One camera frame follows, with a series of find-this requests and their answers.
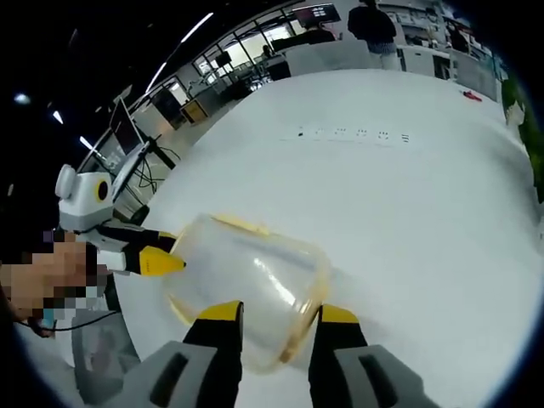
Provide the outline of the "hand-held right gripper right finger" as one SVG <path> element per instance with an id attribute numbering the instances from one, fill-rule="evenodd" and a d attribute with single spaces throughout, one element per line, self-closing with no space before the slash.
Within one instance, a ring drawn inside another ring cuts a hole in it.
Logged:
<path id="1" fill-rule="evenodd" d="M 309 363 L 314 407 L 424 407 L 423 381 L 381 345 L 367 343 L 357 317 L 320 306 Z"/>

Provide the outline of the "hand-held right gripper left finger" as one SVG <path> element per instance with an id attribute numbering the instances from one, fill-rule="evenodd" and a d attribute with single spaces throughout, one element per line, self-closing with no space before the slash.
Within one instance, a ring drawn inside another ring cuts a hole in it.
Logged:
<path id="1" fill-rule="evenodd" d="M 127 375 L 128 407 L 233 407 L 242 377 L 244 305 L 203 310 L 183 341 L 171 341 Z"/>

